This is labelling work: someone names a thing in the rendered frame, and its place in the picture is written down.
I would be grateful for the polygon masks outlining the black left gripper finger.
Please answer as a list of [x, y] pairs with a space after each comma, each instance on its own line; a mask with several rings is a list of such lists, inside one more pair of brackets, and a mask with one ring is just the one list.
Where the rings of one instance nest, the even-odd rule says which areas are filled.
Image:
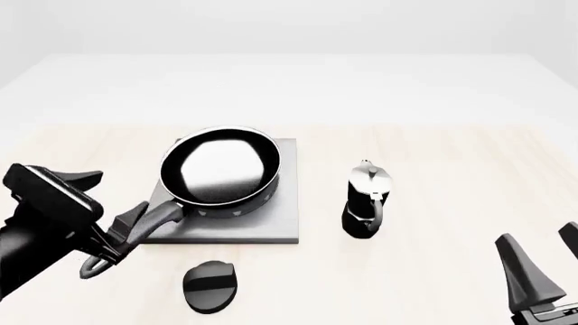
[[133, 250], [126, 242], [127, 238], [148, 207], [149, 202], [143, 201], [127, 212], [115, 216], [112, 225], [107, 230], [107, 240], [119, 254], [129, 254]]
[[101, 183], [103, 176], [104, 173], [102, 171], [74, 172], [69, 173], [66, 176], [66, 182], [70, 186], [74, 186], [76, 189], [88, 191], [98, 186]]

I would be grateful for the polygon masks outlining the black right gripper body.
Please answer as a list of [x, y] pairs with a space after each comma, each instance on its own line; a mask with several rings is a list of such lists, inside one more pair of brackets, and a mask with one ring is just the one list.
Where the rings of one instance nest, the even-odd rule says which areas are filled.
[[511, 320], [514, 325], [578, 325], [578, 302], [539, 313], [520, 311]]

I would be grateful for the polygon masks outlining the black and silver moka pot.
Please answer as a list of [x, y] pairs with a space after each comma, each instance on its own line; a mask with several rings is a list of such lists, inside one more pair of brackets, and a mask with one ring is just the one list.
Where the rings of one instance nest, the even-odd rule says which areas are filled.
[[393, 179], [383, 168], [363, 159], [348, 179], [347, 201], [341, 215], [342, 229], [351, 237], [370, 239], [380, 230]]

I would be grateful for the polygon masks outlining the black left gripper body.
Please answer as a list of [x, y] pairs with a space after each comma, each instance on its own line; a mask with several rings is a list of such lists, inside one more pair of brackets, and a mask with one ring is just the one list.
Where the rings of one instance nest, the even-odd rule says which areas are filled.
[[73, 172], [14, 163], [7, 170], [3, 184], [18, 202], [48, 222], [54, 237], [70, 241], [78, 251], [117, 265], [122, 254], [112, 248], [97, 224], [104, 208], [85, 191], [70, 186], [66, 182], [69, 173]]

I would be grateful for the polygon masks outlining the black frying pan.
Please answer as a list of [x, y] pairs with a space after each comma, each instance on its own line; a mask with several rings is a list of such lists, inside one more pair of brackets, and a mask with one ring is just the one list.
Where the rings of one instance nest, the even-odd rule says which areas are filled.
[[280, 170], [279, 145], [257, 129], [213, 126], [186, 135], [163, 155], [154, 195], [128, 244], [134, 251], [163, 224], [182, 221], [187, 208], [256, 210], [276, 191]]

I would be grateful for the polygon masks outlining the round black stove knob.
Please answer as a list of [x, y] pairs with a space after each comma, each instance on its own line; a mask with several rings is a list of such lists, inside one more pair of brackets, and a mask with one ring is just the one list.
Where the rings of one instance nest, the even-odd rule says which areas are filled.
[[197, 265], [183, 276], [182, 291], [189, 307], [197, 313], [223, 311], [238, 291], [235, 266], [218, 260]]

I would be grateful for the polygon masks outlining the flat grey stove plate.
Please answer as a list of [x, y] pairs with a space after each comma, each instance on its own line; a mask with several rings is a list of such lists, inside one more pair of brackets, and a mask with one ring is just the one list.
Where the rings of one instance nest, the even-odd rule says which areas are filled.
[[260, 208], [187, 208], [182, 221], [157, 228], [145, 244], [296, 244], [299, 243], [297, 140], [276, 138], [281, 170], [276, 191]]

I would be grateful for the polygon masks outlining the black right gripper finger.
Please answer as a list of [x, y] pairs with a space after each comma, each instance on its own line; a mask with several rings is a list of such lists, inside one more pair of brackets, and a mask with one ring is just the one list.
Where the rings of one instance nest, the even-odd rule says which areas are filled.
[[555, 302], [566, 292], [532, 261], [517, 240], [505, 233], [495, 240], [505, 273], [508, 307], [512, 313], [544, 313], [555, 309]]
[[573, 256], [578, 258], [578, 223], [568, 222], [558, 230], [558, 234]]

